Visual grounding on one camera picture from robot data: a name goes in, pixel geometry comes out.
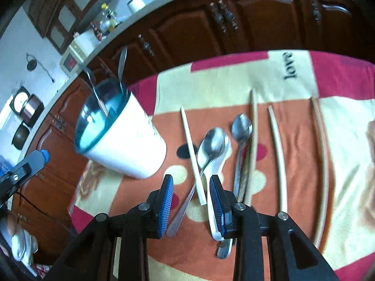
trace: drawer handle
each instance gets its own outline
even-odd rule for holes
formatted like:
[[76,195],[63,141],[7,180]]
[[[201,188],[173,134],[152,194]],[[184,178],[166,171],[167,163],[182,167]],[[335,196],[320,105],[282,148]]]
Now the drawer handle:
[[151,49],[151,45],[147,41],[144,41],[144,38],[142,37],[142,35],[138,35],[138,38],[143,45],[143,50],[149,52],[151,56],[155,56],[154,51]]
[[115,75],[112,74],[112,71],[106,66],[104,63],[100,63],[100,67],[104,70],[104,72],[109,75],[111,78],[116,78]]
[[222,0],[219,1],[219,8],[222,12],[224,12],[224,18],[225,20],[230,24],[232,25],[232,27],[236,30],[238,29],[238,24],[234,18],[234,15],[231,11],[229,11],[227,8],[226,8],[226,5],[224,4],[224,2]]
[[312,4],[312,15],[314,17],[314,20],[316,23],[319,23],[320,20],[322,19],[322,15],[319,11],[318,0],[311,0],[311,4]]
[[30,223],[30,220],[28,218],[26,218],[24,215],[21,215],[21,214],[17,214],[18,215],[18,218],[26,223]]
[[63,120],[59,115],[55,115],[55,118],[57,119],[58,122],[60,122],[61,124],[63,124],[65,122],[65,120]]
[[226,27],[224,24],[224,16],[219,12],[218,6],[215,3],[210,3],[211,11],[217,24],[219,24],[221,30],[225,33]]
[[52,124],[55,128],[59,129],[61,132],[64,132],[64,127],[56,119],[52,120]]

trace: metal spoon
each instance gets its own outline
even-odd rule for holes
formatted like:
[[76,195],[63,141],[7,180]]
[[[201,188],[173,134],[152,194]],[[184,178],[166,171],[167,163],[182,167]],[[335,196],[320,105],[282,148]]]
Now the metal spoon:
[[97,103],[99,105],[99,108],[102,110],[103,114],[105,115],[105,118],[108,118],[108,115],[109,115],[108,109],[105,106],[104,102],[100,99],[100,97],[97,94],[96,89],[95,89],[95,87],[96,87],[96,79],[95,79],[94,73],[88,67],[84,67],[82,70],[86,73],[86,75],[87,75],[87,77],[88,77],[88,79],[89,79],[89,81],[91,83],[94,95],[95,95]]
[[[251,121],[245,114],[240,114],[236,116],[232,124],[232,136],[239,144],[233,186],[233,194],[236,197],[236,199],[238,198],[240,191],[242,147],[250,138],[252,130],[253,126],[251,124]],[[219,259],[225,259],[227,256],[229,256],[232,243],[233,239],[226,239],[219,244],[219,248],[216,254]]]
[[119,79],[121,91],[123,94],[124,94],[124,90],[122,88],[122,75],[124,74],[124,67],[125,67],[125,61],[126,61],[127,55],[128,55],[128,47],[124,46],[121,51],[121,55],[119,59],[119,72],[118,72],[118,79]]
[[238,198],[240,191],[241,153],[243,145],[249,140],[253,131],[250,119],[245,114],[237,115],[232,124],[232,136],[238,143],[236,171],[234,174],[233,193]]
[[[225,137],[226,134],[221,128],[213,128],[207,132],[198,150],[198,152],[203,151],[203,153],[208,157],[206,164],[203,166],[201,172],[199,173],[200,177],[202,177],[204,170],[207,168],[209,163],[212,162],[215,158],[220,157],[224,153]],[[194,191],[195,184],[191,188],[185,202],[182,204],[181,208],[179,209],[171,223],[168,225],[168,228],[165,232],[168,237],[174,237],[176,235],[177,230],[179,229],[182,222],[182,218],[185,215],[186,208],[188,207],[188,204],[193,197]]]

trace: microwave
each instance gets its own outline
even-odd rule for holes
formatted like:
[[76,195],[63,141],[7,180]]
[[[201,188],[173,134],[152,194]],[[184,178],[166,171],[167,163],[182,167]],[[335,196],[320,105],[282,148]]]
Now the microwave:
[[80,65],[99,45],[99,40],[95,37],[93,30],[88,30],[74,38],[72,43],[64,52],[60,66],[69,76],[81,71]]

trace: table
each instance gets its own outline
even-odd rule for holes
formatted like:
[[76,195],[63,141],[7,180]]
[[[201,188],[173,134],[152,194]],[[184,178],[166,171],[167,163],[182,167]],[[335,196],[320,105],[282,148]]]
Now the table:
[[[177,155],[186,144],[180,107],[184,106],[193,143],[219,126],[230,136],[233,154],[222,174],[233,189],[237,143],[230,134],[234,117],[251,119],[249,92],[258,94],[258,157],[255,172],[258,212],[278,212],[278,172],[268,106],[276,115],[284,150],[288,213],[310,238],[316,229],[321,191],[321,160],[310,101],[319,98],[329,145],[329,207],[320,252],[341,280],[360,280],[375,261],[375,65],[322,52],[280,50],[242,53],[186,64],[130,86],[167,144],[155,175],[132,180],[89,162],[69,207],[81,231],[100,212],[127,212],[174,178],[169,220],[185,200],[194,179],[189,159]],[[174,238],[149,240],[151,280],[232,280],[235,247],[216,258],[205,206],[195,196]],[[263,246],[268,265],[266,244]],[[265,269],[269,280],[269,270]]]

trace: brown cabinet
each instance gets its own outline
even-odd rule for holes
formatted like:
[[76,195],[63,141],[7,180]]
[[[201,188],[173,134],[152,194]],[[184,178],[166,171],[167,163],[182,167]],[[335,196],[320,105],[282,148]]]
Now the brown cabinet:
[[127,57],[123,73],[123,81],[129,85],[145,77],[158,74],[163,65],[148,43],[149,35],[142,28],[142,23],[137,22],[126,33],[119,35],[114,42],[109,44],[99,56],[107,68],[117,77],[120,54],[123,47],[127,46]]
[[375,61],[374,35],[353,0],[175,0],[131,25],[99,56],[117,73],[128,45],[123,79],[130,84],[193,61],[260,50]]
[[102,59],[99,56],[94,57],[94,59],[89,63],[88,67],[92,70],[95,75],[96,83],[99,84],[107,78],[116,78],[117,79],[117,67],[112,65],[112,63],[107,59]]
[[[74,132],[89,93],[89,86],[83,79],[77,78],[55,103],[28,149],[28,153],[35,149],[47,149],[51,160],[20,189],[35,206],[67,228],[71,227],[67,208],[87,164],[87,158],[75,151]],[[18,215],[22,227],[38,240],[35,262],[53,264],[68,244],[68,231],[18,195],[14,196],[12,211]]]
[[[41,30],[51,24],[48,37],[61,51],[94,0],[59,0],[50,23],[35,11],[37,5],[48,7],[46,0],[33,1],[29,16]],[[128,27],[88,67],[97,83],[116,78],[125,45],[126,84],[193,61],[259,50],[321,50],[374,62],[374,35],[352,0],[175,0]],[[66,207],[87,162],[74,150],[75,124],[91,93],[84,79],[82,74],[68,87],[40,126],[29,152],[45,148],[51,161],[21,190],[67,226]],[[39,241],[35,258],[53,262],[67,244],[67,231],[18,196],[13,211]]]
[[64,127],[75,128],[81,108],[90,94],[88,84],[83,79],[76,79],[55,103],[50,114]]
[[42,37],[47,36],[58,52],[63,53],[100,13],[101,4],[110,0],[31,0],[27,11]]
[[311,44],[305,0],[222,0],[219,7],[237,52],[304,49]]

